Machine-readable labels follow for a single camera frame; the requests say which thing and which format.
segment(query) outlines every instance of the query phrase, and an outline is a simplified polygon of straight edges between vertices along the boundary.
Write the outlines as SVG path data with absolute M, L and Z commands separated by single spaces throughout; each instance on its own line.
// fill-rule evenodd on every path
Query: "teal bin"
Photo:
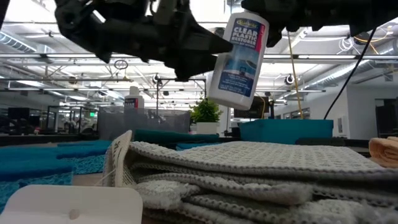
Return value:
M 240 125 L 241 139 L 295 144 L 300 138 L 332 138 L 332 120 L 260 119 Z

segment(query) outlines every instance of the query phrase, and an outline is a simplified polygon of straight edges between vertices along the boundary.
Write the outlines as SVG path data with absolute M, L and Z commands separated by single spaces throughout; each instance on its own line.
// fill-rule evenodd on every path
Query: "white plastic bottle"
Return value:
M 138 87 L 130 86 L 130 94 L 124 97 L 124 111 L 138 108 L 144 108 L 144 98 L 139 95 Z
M 232 14 L 224 39 L 234 44 L 219 54 L 208 97 L 214 102 L 248 110 L 252 104 L 266 49 L 269 23 L 252 12 Z

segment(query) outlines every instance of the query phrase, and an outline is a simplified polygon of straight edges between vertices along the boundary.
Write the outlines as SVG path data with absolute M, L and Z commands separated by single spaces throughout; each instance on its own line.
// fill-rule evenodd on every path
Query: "stack of towels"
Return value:
M 229 142 L 177 152 L 120 136 L 104 185 L 170 223 L 398 223 L 398 170 L 346 147 Z

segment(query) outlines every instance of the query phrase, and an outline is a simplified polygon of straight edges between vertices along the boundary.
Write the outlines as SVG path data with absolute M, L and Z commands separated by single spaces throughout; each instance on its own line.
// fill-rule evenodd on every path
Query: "peach cloth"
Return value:
M 398 138 L 374 138 L 369 142 L 371 160 L 380 166 L 398 168 Z

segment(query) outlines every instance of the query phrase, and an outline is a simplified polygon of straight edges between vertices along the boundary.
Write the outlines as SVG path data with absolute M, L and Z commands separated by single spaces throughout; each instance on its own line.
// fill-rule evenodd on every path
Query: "white pot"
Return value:
M 197 134 L 217 134 L 217 122 L 197 123 Z

